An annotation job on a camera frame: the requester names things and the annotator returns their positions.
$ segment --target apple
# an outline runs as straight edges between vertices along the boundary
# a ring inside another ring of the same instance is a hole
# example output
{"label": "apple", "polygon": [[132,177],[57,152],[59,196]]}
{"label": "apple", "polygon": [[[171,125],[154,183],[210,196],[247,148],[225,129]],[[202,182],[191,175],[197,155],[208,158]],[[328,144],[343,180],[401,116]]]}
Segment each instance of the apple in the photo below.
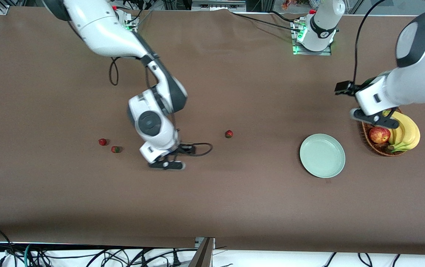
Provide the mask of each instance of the apple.
{"label": "apple", "polygon": [[383,144],[389,141],[391,132],[386,128],[374,127],[369,131],[369,137],[376,144]]}

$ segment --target fruit basket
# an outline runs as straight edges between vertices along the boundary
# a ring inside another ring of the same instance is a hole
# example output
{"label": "fruit basket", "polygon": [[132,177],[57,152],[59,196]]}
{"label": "fruit basket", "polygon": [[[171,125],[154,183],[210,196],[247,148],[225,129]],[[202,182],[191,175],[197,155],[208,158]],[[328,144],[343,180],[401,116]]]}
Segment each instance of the fruit basket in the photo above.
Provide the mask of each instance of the fruit basket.
{"label": "fruit basket", "polygon": [[[396,111],[402,113],[400,108],[397,108]],[[368,148],[370,148],[370,150],[372,150],[373,152],[385,157],[396,157],[405,153],[405,151],[391,152],[390,150],[387,149],[387,147],[389,146],[388,142],[384,144],[375,144],[374,142],[372,142],[372,140],[369,137],[369,131],[372,128],[374,128],[374,125],[358,122],[358,126],[360,127],[362,140],[365,142]]]}

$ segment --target light green plate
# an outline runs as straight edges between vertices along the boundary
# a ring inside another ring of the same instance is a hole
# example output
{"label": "light green plate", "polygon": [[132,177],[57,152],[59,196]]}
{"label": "light green plate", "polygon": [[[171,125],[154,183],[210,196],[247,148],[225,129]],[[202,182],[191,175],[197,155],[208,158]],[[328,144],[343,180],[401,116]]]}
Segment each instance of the light green plate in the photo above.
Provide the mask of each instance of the light green plate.
{"label": "light green plate", "polygon": [[307,137],[300,147],[300,159],[307,171],[319,178],[337,176],[345,167],[345,151],[329,135],[317,133]]}

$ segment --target black cable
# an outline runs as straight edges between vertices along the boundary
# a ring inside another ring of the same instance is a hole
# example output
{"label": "black cable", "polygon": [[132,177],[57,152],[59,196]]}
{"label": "black cable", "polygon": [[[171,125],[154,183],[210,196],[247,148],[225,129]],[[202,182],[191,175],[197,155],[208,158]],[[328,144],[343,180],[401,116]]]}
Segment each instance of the black cable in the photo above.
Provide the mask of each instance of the black cable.
{"label": "black cable", "polygon": [[48,256],[45,254],[46,258],[56,258],[56,259],[63,259],[63,258],[82,258],[82,257],[92,257],[95,256],[97,254],[91,254],[91,255],[82,255],[82,256],[71,256],[71,257],[54,257],[54,256]]}
{"label": "black cable", "polygon": [[138,252],[138,254],[136,254],[135,257],[133,257],[131,262],[129,262],[129,264],[127,264],[126,267],[130,267],[130,266],[134,265],[135,264],[134,262],[136,260],[138,260],[140,257],[142,257],[142,255],[149,252],[150,250],[152,250],[152,249],[151,248],[144,248],[142,251]]}
{"label": "black cable", "polygon": [[74,27],[72,26],[72,24],[70,22],[67,22],[67,24],[69,25],[70,29],[77,35],[77,37],[79,37],[79,39],[82,40],[82,37],[79,35],[79,32],[77,32],[76,29],[74,29]]}
{"label": "black cable", "polygon": [[203,142],[203,143],[193,143],[191,145],[192,146],[207,145],[209,147],[209,149],[206,152],[201,153],[201,154],[191,154],[191,153],[182,152],[181,147],[178,148],[178,150],[179,150],[180,153],[186,154],[187,156],[190,156],[190,157],[202,157],[202,156],[209,154],[213,150],[213,145],[210,144],[210,143],[205,143],[205,142]]}
{"label": "black cable", "polygon": [[[176,250],[176,252],[183,252],[183,251],[196,251],[197,249],[195,249],[195,248],[185,248],[185,249],[183,249],[183,250]],[[146,267],[146,265],[149,263],[149,262],[151,262],[152,260],[156,260],[157,258],[159,258],[159,257],[162,257],[162,256],[164,256],[164,255],[168,255],[168,254],[171,254],[171,253],[173,253],[173,251],[170,251],[170,252],[165,252],[165,253],[163,253],[163,254],[160,254],[160,255],[158,255],[158,256],[155,256],[155,257],[152,257],[152,258],[150,258],[150,259],[148,259],[144,264],[142,264],[140,267]]]}
{"label": "black cable", "polygon": [[333,254],[331,254],[331,257],[328,259],[328,262],[323,266],[323,267],[329,267],[331,261],[333,260],[333,258],[335,257],[337,252],[333,252]]}
{"label": "black cable", "polygon": [[168,260],[168,258],[165,257],[165,256],[161,256],[161,257],[164,258],[165,260],[167,260],[167,267],[170,267],[170,261]]}
{"label": "black cable", "polygon": [[[117,64],[115,63],[115,61],[117,61],[117,59],[119,59],[120,57],[117,56],[116,58],[111,57],[112,62],[111,62],[111,66],[109,67],[109,81],[111,82],[111,84],[113,86],[116,86],[119,84],[119,68],[117,68]],[[112,67],[115,67],[115,73],[116,73],[116,79],[115,82],[112,80]]]}
{"label": "black cable", "polygon": [[392,262],[392,267],[395,267],[395,263],[397,262],[400,256],[401,254],[397,254],[397,256],[395,256],[394,261]]}
{"label": "black cable", "polygon": [[364,265],[366,265],[367,267],[372,267],[372,260],[370,260],[369,254],[365,253],[365,255],[366,255],[366,257],[367,257],[367,260],[369,260],[369,264],[368,264],[367,262],[365,262],[365,261],[361,258],[360,253],[358,253],[359,260],[360,260],[360,261],[361,261]]}
{"label": "black cable", "polygon": [[286,22],[293,22],[294,20],[299,19],[299,17],[297,17],[296,19],[292,19],[292,20],[287,19],[286,17],[282,16],[282,14],[280,14],[280,13],[274,11],[274,10],[267,11],[267,13],[275,14],[275,15],[279,16],[282,20],[285,20]]}
{"label": "black cable", "polygon": [[366,13],[366,15],[362,18],[362,21],[359,25],[358,28],[358,33],[356,34],[356,42],[355,42],[355,73],[353,75],[353,84],[356,82],[356,73],[357,73],[357,69],[358,69],[358,41],[359,41],[359,35],[360,35],[360,31],[362,29],[362,25],[364,24],[366,18],[369,16],[369,14],[372,12],[372,10],[375,9],[375,7],[377,7],[378,5],[380,5],[382,2],[384,2],[385,0],[379,0],[377,3],[375,3]]}
{"label": "black cable", "polygon": [[87,263],[86,267],[89,267],[89,265],[92,264],[92,262],[94,262],[94,260],[96,258],[98,258],[100,255],[104,254],[104,252],[106,252],[107,250],[102,250],[101,252],[97,253],[92,259],[89,260],[89,262]]}
{"label": "black cable", "polygon": [[232,14],[234,14],[236,16],[239,16],[239,17],[245,17],[246,19],[249,19],[249,20],[255,20],[256,22],[262,22],[262,23],[269,24],[269,25],[272,25],[272,26],[275,26],[275,27],[280,27],[280,28],[291,30],[291,31],[294,31],[294,32],[300,32],[299,29],[292,29],[290,27],[285,27],[285,26],[282,26],[282,25],[278,25],[278,24],[274,24],[274,23],[270,23],[270,22],[265,22],[263,20],[257,20],[257,19],[255,19],[253,17],[247,17],[247,16],[244,16],[244,15],[241,15],[241,14],[237,14],[237,13],[234,13],[234,12],[232,12]]}
{"label": "black cable", "polygon": [[138,17],[140,17],[140,14],[142,13],[142,11],[143,11],[143,10],[140,10],[140,11],[138,12],[138,14],[136,15],[136,17],[134,17],[134,18],[133,18],[133,19],[131,19],[131,20],[127,20],[126,22],[127,22],[127,23],[130,23],[130,22],[133,22],[134,20],[138,19]]}
{"label": "black cable", "polygon": [[[6,240],[6,242],[8,243],[8,245],[9,245],[9,247],[10,247],[10,249],[11,249],[11,251],[13,252],[13,254],[15,254],[15,250],[13,249],[13,245],[12,245],[12,243],[11,243],[11,241],[9,240],[9,238],[6,236],[6,234],[4,233],[4,232],[2,232],[2,230],[0,230],[0,235],[2,235],[3,236],[3,238]],[[14,259],[14,265],[15,265],[15,267],[17,267],[18,266],[18,261],[16,260],[16,257],[13,257],[13,259]]]}

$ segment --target banana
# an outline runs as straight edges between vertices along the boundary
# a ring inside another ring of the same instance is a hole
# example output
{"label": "banana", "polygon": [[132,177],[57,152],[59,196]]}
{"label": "banana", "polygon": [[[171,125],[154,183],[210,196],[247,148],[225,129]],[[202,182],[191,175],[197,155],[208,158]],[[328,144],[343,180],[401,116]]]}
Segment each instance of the banana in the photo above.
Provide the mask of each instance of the banana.
{"label": "banana", "polygon": [[[382,113],[387,116],[389,111],[386,110]],[[391,139],[389,139],[389,143],[394,147],[392,152],[407,151],[415,148],[421,138],[419,127],[411,118],[402,113],[394,112],[392,118],[399,122],[399,127],[392,130]]]}
{"label": "banana", "polygon": [[395,144],[395,130],[391,128],[389,131],[391,132],[391,136],[389,137],[389,144]]}
{"label": "banana", "polygon": [[402,127],[401,125],[399,125],[399,127],[397,129],[392,129],[392,130],[393,130],[392,132],[394,132],[394,136],[395,137],[392,139],[393,142],[390,142],[389,141],[389,143],[391,145],[396,145],[396,144],[402,143],[402,140],[404,139],[404,136],[405,136],[405,129],[404,129],[404,127]]}
{"label": "banana", "polygon": [[410,144],[403,144],[403,145],[401,145],[401,146],[397,146],[397,147],[394,147],[394,150],[395,151],[407,151],[407,150],[410,150],[410,149],[414,149],[418,144],[419,144],[419,142],[420,142],[420,138],[421,138],[421,134],[420,134],[420,130],[419,130],[419,127],[417,127],[417,125],[415,125],[415,130],[416,130],[416,134],[415,134],[415,139],[414,139],[414,141],[412,141],[412,143],[410,143]]}

